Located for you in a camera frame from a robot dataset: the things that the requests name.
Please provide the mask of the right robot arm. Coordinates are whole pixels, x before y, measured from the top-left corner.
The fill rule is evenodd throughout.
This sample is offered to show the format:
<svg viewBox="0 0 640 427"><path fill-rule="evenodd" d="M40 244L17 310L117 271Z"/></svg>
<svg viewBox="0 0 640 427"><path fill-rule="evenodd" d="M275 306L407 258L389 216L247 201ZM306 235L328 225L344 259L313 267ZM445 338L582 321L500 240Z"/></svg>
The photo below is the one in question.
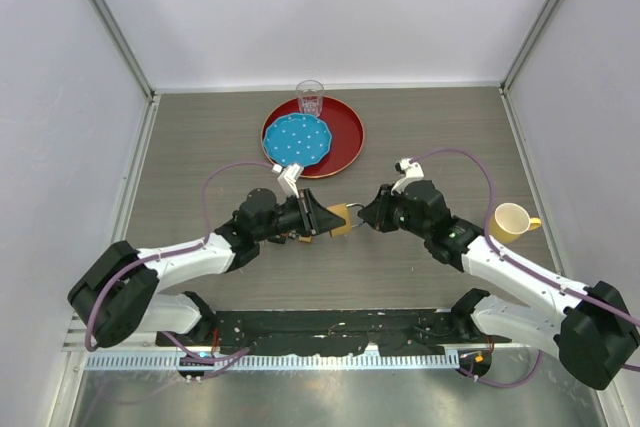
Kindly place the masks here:
<svg viewBox="0 0 640 427"><path fill-rule="evenodd" d="M396 192L380 187L359 218L374 230L402 230L424 242L438 262L481 278L518 299L467 295L451 318L457 338L504 337L560 361L579 382L604 390L639 348L639 331L614 286L593 286L551 272L515 254L473 223L451 214L428 180Z"/></svg>

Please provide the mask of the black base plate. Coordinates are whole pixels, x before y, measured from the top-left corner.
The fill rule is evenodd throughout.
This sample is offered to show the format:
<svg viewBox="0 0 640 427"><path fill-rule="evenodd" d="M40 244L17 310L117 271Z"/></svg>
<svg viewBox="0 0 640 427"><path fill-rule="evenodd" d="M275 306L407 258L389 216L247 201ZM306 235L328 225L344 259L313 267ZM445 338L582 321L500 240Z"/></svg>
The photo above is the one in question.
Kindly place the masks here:
<svg viewBox="0 0 640 427"><path fill-rule="evenodd" d="M384 357L410 356L510 341L464 330L452 313L434 309L219 311L215 319L203 345L227 355L247 348L260 356L358 356L375 345Z"/></svg>

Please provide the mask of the blue dotted plate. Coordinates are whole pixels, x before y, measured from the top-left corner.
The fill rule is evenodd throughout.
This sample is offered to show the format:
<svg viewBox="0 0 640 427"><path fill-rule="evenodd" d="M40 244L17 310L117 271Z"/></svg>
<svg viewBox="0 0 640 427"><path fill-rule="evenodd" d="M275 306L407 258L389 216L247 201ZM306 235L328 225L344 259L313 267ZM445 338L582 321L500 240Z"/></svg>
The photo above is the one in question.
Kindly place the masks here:
<svg viewBox="0 0 640 427"><path fill-rule="evenodd" d="M281 166L306 168L320 163L329 153L332 134L319 117L291 113L278 117L265 130L266 155Z"/></svg>

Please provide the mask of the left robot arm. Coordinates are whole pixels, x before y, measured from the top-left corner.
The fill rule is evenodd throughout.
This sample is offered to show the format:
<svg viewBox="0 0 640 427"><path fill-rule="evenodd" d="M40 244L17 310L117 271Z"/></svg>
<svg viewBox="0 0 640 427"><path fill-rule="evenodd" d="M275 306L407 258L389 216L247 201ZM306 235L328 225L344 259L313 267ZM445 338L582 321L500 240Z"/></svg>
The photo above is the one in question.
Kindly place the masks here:
<svg viewBox="0 0 640 427"><path fill-rule="evenodd" d="M283 203L272 191L255 189L206 238L155 249L136 249L128 241L110 245L67 299L87 328L90 350L114 347L139 333L204 345L216 328L211 307L194 292L168 295L166 289L235 271L259 255L265 240L313 237L345 224L308 189Z"/></svg>

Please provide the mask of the yellow cream mug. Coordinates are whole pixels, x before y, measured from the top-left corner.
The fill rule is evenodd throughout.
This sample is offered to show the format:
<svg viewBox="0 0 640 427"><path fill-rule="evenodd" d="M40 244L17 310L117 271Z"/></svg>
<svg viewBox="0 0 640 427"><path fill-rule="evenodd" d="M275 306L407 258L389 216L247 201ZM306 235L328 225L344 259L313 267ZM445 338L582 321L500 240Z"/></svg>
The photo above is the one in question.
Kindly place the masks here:
<svg viewBox="0 0 640 427"><path fill-rule="evenodd" d="M503 203L491 215L489 234L501 244L509 244L541 226L542 221L531 217L524 207L515 203Z"/></svg>

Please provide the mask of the clear plastic cup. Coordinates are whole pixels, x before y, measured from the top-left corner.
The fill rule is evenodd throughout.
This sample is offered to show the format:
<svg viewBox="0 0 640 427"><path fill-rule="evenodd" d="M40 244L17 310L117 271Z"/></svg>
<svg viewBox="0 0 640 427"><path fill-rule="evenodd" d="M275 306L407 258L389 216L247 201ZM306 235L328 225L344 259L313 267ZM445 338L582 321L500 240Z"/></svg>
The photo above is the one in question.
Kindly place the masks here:
<svg viewBox="0 0 640 427"><path fill-rule="evenodd" d="M319 117L323 108L324 86L316 80L307 79L296 86L298 109L302 114Z"/></svg>

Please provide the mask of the red round tray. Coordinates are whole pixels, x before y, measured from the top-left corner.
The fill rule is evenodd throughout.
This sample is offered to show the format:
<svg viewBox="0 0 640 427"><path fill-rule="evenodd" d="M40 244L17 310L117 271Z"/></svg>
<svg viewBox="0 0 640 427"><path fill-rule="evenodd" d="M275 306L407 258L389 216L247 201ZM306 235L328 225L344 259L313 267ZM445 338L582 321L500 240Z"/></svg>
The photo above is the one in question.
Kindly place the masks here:
<svg viewBox="0 0 640 427"><path fill-rule="evenodd" d="M267 131L281 117L299 114L296 99L279 105L265 120L261 131L262 149L265 156L274 162L282 157L273 157L267 147ZM359 156L365 139L364 126L358 114L346 103L325 97L320 119L327 125L331 134L331 145L326 155L316 164L304 168L302 176L308 179L326 178L346 169Z"/></svg>

